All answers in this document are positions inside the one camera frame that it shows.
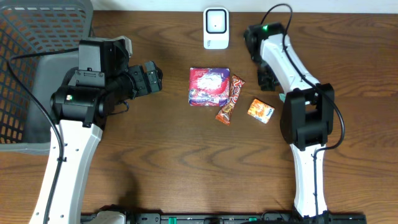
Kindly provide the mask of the small orange snack box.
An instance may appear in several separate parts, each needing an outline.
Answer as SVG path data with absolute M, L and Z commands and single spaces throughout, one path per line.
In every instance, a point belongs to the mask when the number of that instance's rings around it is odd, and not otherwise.
M 254 99 L 248 109 L 248 115 L 267 124 L 274 113 L 274 108 L 258 99 Z

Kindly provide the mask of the red orange candy bar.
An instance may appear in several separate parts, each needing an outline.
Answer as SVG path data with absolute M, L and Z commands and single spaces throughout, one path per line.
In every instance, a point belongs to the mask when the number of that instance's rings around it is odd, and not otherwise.
M 234 107 L 237 103 L 237 100 L 241 93 L 241 89 L 244 84 L 245 84 L 245 81 L 243 79 L 239 78 L 236 75 L 232 76 L 232 81 L 231 81 L 230 89 L 229 89 L 229 98 L 227 100 L 227 103 L 220 109 L 220 111 L 218 112 L 218 114 L 215 117 L 218 121 L 221 121 L 222 123 L 224 123 L 226 125 L 230 125 L 231 116 L 232 116 Z

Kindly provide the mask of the red purple snack packet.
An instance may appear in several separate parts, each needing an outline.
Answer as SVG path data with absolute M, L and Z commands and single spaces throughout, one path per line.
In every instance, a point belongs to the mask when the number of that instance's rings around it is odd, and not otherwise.
M 191 68 L 188 102 L 190 106 L 224 106 L 229 98 L 228 68 Z

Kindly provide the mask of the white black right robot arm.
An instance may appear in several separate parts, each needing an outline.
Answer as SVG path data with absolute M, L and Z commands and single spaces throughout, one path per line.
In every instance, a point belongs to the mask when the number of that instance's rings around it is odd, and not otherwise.
M 323 191 L 323 156 L 333 130 L 334 89 L 313 77 L 295 53 L 282 24 L 249 26 L 243 34 L 251 59 L 259 67 L 259 85 L 285 95 L 280 130 L 295 164 L 294 209 L 301 219 L 327 211 Z

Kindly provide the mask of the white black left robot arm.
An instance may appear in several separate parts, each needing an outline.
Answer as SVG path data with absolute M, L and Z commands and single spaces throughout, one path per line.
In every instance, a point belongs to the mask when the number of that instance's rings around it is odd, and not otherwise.
M 116 105 L 159 92 L 163 73 L 153 61 L 129 65 L 132 42 L 87 38 L 78 67 L 50 98 L 49 159 L 31 223 L 79 223 L 93 155 Z

